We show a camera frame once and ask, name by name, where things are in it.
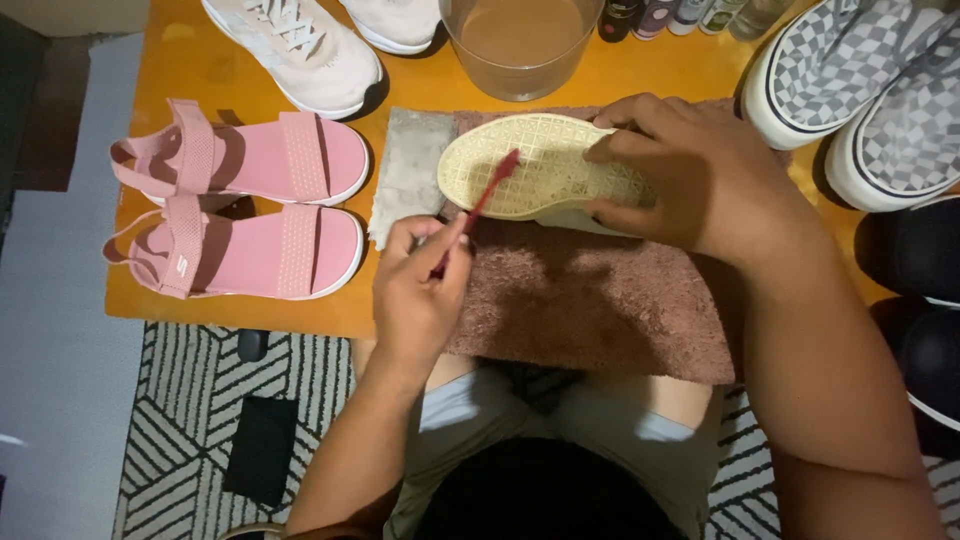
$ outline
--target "pink sandal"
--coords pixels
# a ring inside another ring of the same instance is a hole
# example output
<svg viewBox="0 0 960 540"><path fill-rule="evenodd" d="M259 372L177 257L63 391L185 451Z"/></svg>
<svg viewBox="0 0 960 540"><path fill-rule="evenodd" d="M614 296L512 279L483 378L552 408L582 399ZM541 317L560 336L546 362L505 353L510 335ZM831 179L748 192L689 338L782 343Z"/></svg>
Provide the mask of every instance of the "pink sandal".
<svg viewBox="0 0 960 540"><path fill-rule="evenodd" d="M172 125L110 146L117 179L159 205L183 194L232 194L332 206L356 193L370 170L360 135L313 112L281 112L278 122L214 128L197 102L167 103ZM130 159L136 159L132 169L123 164Z"/></svg>
<svg viewBox="0 0 960 540"><path fill-rule="evenodd" d="M116 238L162 212L165 221L137 235L124 257ZM286 205L273 213L233 221L203 213L193 195L167 199L104 246L110 264L128 264L133 278L180 299L247 294L312 300L344 286L360 266L363 232L337 209Z"/></svg>

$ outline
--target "black shirt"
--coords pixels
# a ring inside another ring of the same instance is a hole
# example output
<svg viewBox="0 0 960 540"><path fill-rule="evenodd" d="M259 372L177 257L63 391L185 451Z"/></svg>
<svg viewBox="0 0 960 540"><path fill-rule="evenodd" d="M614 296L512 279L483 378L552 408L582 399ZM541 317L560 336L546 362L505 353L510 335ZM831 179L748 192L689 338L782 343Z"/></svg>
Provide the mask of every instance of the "black shirt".
<svg viewBox="0 0 960 540"><path fill-rule="evenodd" d="M414 540L682 540L618 465L573 443L510 439L461 463L437 489Z"/></svg>

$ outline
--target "wooden table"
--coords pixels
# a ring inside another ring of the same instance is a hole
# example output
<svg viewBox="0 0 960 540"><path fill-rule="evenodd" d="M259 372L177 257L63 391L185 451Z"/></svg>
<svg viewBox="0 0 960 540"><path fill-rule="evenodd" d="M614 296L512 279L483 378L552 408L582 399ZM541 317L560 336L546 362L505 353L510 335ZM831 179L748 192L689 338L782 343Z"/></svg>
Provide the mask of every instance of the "wooden table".
<svg viewBox="0 0 960 540"><path fill-rule="evenodd" d="M337 19L349 18L336 0L320 0ZM789 15L812 1L799 2ZM457 62L450 44L426 59L406 59L377 51L390 77L390 93L373 113L349 122L370 142L379 165L390 107L415 110L528 110L544 107L604 105L643 91L678 95L689 101L733 95L744 68L761 41L740 43L730 34L709 37L694 32L675 37L668 32L653 41L627 37L606 43L595 33L573 78L542 99L506 103L478 90ZM270 75L243 48L222 35L207 19L198 0L155 0L143 45L143 60L133 103L132 135L146 135L171 121L165 98L200 102L207 117L232 114L245 124L276 120L282 110L295 110ZM891 295L864 276L853 262L853 231L861 212L842 209L818 191L813 171L819 143L794 153L790 176L830 226L865 302ZM371 215L377 170L353 198L341 205L364 218ZM257 210L278 205L257 201ZM117 227L156 209L138 191L122 187ZM110 267L107 314L138 319L227 327L297 331L346 337L373 336L371 282L378 261L372 248L356 276L344 288L321 299L288 302L247 296L177 300L139 286L127 267Z"/></svg>

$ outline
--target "rug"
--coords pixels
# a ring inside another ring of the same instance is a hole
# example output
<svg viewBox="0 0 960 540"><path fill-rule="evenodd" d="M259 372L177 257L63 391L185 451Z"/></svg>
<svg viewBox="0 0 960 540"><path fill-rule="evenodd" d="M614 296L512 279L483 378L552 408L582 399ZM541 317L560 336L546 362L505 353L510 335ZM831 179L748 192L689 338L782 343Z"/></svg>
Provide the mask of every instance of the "rug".
<svg viewBox="0 0 960 540"><path fill-rule="evenodd" d="M273 332L266 357L244 363L236 353L237 333L146 324L113 540L212 540L242 525L286 521L318 436L353 389L349 343ZM571 380L570 372L513 365L515 389L535 406ZM277 508L222 489L245 396L299 403L294 457ZM709 494L705 538L779 539L770 453L742 387L725 396L718 444L727 457ZM960 540L960 461L925 458L924 464L948 535Z"/></svg>

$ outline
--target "shorts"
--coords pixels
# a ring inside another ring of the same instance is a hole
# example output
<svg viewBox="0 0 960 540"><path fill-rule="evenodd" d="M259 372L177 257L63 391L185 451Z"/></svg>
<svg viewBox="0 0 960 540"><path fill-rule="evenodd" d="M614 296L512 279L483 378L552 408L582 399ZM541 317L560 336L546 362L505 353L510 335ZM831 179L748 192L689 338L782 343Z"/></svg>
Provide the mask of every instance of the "shorts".
<svg viewBox="0 0 960 540"><path fill-rule="evenodd" d="M419 432L408 439L406 473L384 538L410 538L433 493L457 465L514 437L562 438L617 463L687 538L702 537L719 459L713 436L580 383L544 417L511 393L506 377L481 368L423 397Z"/></svg>

